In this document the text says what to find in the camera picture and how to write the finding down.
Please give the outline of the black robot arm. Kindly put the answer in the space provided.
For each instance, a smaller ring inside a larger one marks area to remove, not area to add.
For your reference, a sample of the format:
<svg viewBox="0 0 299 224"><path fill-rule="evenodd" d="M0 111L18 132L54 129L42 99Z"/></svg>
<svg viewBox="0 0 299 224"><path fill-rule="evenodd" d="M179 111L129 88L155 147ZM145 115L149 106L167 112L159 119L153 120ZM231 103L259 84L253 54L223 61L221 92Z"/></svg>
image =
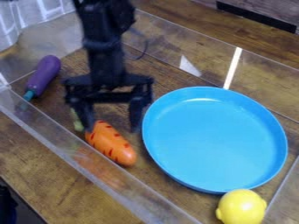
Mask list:
<svg viewBox="0 0 299 224"><path fill-rule="evenodd" d="M90 73L64 80L66 103L75 111L79 128L92 131L94 105L126 103L131 130L141 126L143 109L153 102L150 76L130 73L125 65L122 35L135 20L130 0L72 0L83 28L83 47Z"/></svg>

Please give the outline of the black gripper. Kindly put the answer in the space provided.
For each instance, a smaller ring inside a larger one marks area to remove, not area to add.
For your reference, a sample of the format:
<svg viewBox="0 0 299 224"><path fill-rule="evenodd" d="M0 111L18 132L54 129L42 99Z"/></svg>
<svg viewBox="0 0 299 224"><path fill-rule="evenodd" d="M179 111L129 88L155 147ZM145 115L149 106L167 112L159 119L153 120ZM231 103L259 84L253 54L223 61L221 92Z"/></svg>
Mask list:
<svg viewBox="0 0 299 224"><path fill-rule="evenodd" d="M154 78L127 71L121 46L101 51L87 49L88 74L64 80L66 102L87 132L94 130L94 103L130 103L131 131L138 132L145 107L153 102Z"/></svg>

